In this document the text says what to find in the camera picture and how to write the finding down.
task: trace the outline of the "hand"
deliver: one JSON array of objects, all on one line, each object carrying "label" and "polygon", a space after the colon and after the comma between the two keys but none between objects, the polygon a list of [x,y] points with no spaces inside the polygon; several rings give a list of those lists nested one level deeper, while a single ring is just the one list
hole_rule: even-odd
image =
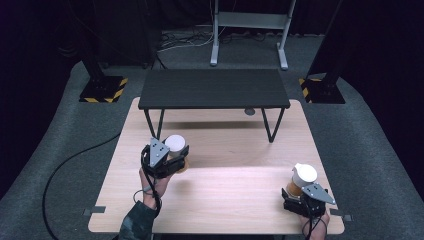
[{"label": "hand", "polygon": [[[303,228],[303,226],[305,226],[305,228],[303,229],[303,234],[307,236],[309,233],[309,218],[299,215],[299,220],[300,220],[301,227]],[[327,226],[328,226],[328,223],[330,222],[330,216],[327,214],[327,212],[325,212],[325,214],[322,215],[321,220],[325,222],[325,225],[323,222],[319,221],[315,229],[312,230],[311,237],[309,238],[310,240],[325,239],[325,236],[327,235]]]},{"label": "hand", "polygon": [[[144,175],[143,168],[140,168],[140,170],[138,171],[138,174],[140,175],[141,186],[143,187],[143,189],[150,187],[149,182],[147,181],[147,178]],[[154,184],[153,177],[150,177],[150,176],[148,177],[150,178],[150,181]],[[161,178],[156,180],[155,190],[159,194],[160,198],[165,193],[166,187],[168,186],[168,183],[169,183],[169,180],[171,180],[171,177],[172,175],[166,178]],[[155,201],[155,198],[153,197],[152,190],[148,190],[146,192],[143,191],[143,203],[144,205],[146,205],[147,207],[151,209],[156,209],[156,201]]]}]

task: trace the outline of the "white metal stand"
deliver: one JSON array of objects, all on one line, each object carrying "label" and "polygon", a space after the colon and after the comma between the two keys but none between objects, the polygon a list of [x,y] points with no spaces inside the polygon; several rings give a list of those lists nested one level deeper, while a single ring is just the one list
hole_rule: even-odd
[{"label": "white metal stand", "polygon": [[289,12],[285,15],[279,14],[260,14],[260,13],[240,13],[240,12],[219,12],[219,0],[215,0],[215,16],[213,22],[213,46],[211,56],[211,66],[218,64],[218,27],[245,27],[245,28],[265,28],[265,29],[282,29],[283,36],[281,42],[277,43],[278,56],[280,58],[280,67],[282,70],[288,69],[286,54],[284,52],[284,44],[286,43],[291,18],[293,15],[296,0],[292,0]]}]

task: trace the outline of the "light wood tabletop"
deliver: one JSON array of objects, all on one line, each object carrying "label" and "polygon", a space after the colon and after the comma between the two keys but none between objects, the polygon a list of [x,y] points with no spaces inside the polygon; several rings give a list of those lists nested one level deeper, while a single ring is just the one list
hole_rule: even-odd
[{"label": "light wood tabletop", "polygon": [[[118,232],[141,189],[141,150],[151,134],[139,98],[133,100],[93,213],[92,232]],[[179,134],[190,145],[189,168],[175,174],[162,197],[154,233],[300,234],[298,216],[284,209],[281,188],[296,163],[310,164],[317,182],[334,198],[301,104],[290,100],[279,134],[268,142],[259,109],[166,110],[162,137]],[[272,129],[279,109],[267,109]],[[159,110],[151,110],[157,126]],[[136,195],[141,200],[142,194]],[[328,208],[337,209],[327,204]],[[332,216],[329,234],[344,231],[341,217]]]}]

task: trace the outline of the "yellow and black hazard tape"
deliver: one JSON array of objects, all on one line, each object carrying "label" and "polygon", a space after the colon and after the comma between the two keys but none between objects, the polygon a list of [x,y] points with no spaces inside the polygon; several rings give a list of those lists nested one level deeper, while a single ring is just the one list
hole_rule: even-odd
[{"label": "yellow and black hazard tape", "polygon": [[[308,79],[308,81],[321,82],[321,79]],[[305,98],[307,103],[313,103],[310,95],[310,91],[307,86],[307,81],[305,79],[299,79],[300,87],[302,88],[303,97]]]},{"label": "yellow and black hazard tape", "polygon": [[125,87],[125,84],[127,84],[127,82],[128,82],[128,78],[122,79],[121,83],[119,84],[119,88],[116,90],[113,97],[108,97],[108,98],[89,98],[89,97],[86,97],[86,98],[80,98],[80,102],[90,102],[90,103],[101,103],[101,102],[113,103],[113,102],[117,102],[119,100],[119,97],[124,92],[124,87]]}]

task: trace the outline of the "sleeve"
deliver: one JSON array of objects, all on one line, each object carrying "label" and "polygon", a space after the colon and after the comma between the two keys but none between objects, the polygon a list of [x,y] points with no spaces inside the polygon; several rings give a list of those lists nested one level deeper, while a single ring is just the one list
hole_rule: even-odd
[{"label": "sleeve", "polygon": [[150,239],[155,216],[155,210],[137,201],[122,221],[119,239]]}]

